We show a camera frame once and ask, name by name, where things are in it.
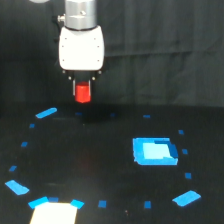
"black background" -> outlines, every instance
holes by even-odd
[[[222,0],[98,0],[104,73],[94,102],[224,105]],[[2,0],[0,93],[7,103],[73,103],[52,16],[64,1]]]

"black table surface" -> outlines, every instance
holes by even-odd
[[[1,224],[28,224],[33,214],[28,203],[44,196],[62,203],[83,201],[77,224],[224,222],[222,108],[58,105],[55,114],[35,117],[50,107],[8,108],[2,113]],[[132,140],[143,137],[170,138],[178,165],[134,162]],[[28,142],[27,147],[21,147],[22,142]],[[9,172],[12,165],[17,169]],[[192,179],[185,178],[187,172]],[[17,196],[5,185],[10,180],[30,191]],[[185,207],[172,201],[189,190],[201,198]],[[105,209],[98,208],[99,200],[107,201]],[[151,201],[151,209],[144,208],[145,201]]]

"white square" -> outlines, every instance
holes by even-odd
[[[145,159],[173,158],[166,144],[143,143],[143,152]]]
[[[30,224],[74,224],[77,208],[68,203],[49,203],[38,205]]]

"red block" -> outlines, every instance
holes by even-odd
[[[80,82],[75,86],[75,101],[88,103],[91,101],[90,86],[88,82]]]

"blue tape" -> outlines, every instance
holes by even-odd
[[[35,127],[35,124],[30,124],[30,128],[34,128]]]
[[[183,207],[199,198],[201,198],[201,195],[197,194],[194,191],[188,191],[185,194],[182,194],[179,197],[174,198],[172,201],[176,202],[179,206]]]
[[[184,155],[187,155],[188,154],[187,149],[182,149],[182,152],[183,152]]]
[[[143,115],[144,118],[150,118],[150,115]]]
[[[26,147],[28,145],[28,142],[23,142],[22,144],[21,144],[21,147]]]
[[[178,158],[178,152],[177,152],[176,146],[170,143],[170,144],[168,144],[168,147],[169,147],[169,150],[170,150],[170,155],[173,158]]]
[[[184,131],[183,130],[179,130],[179,134],[180,135],[184,135]]]
[[[75,113],[75,115],[77,115],[77,116],[82,116],[82,113],[77,112],[77,113]]]
[[[16,181],[14,180],[10,180],[8,182],[5,183],[5,185],[7,187],[9,187],[14,193],[16,193],[17,195],[22,195],[22,194],[26,194],[29,189],[18,184]]]
[[[17,166],[11,166],[11,168],[9,169],[10,172],[15,171],[15,169],[17,168]]]
[[[36,117],[41,119],[41,118],[47,117],[47,116],[55,113],[56,111],[57,111],[56,108],[51,108],[51,109],[45,110],[45,111],[37,114]]]
[[[47,197],[43,197],[43,198],[39,198],[35,201],[31,201],[28,203],[28,205],[30,206],[30,208],[34,209],[35,207],[37,207],[38,205],[44,204],[46,202],[49,202]]]
[[[106,201],[99,201],[98,207],[99,208],[106,208],[107,207],[107,202]]]
[[[58,202],[58,198],[48,198],[49,202]]]
[[[150,201],[145,201],[144,208],[150,209],[151,208],[151,202]]]
[[[84,204],[85,204],[84,202],[77,201],[77,200],[73,200],[73,201],[71,202],[71,205],[77,207],[78,209],[82,208],[82,206],[83,206]]]
[[[185,178],[186,179],[191,179],[191,173],[185,173]]]
[[[155,143],[157,141],[167,142],[169,138],[136,138],[133,139],[134,161],[139,165],[177,165],[177,158],[163,158],[163,159],[145,159],[143,144]]]

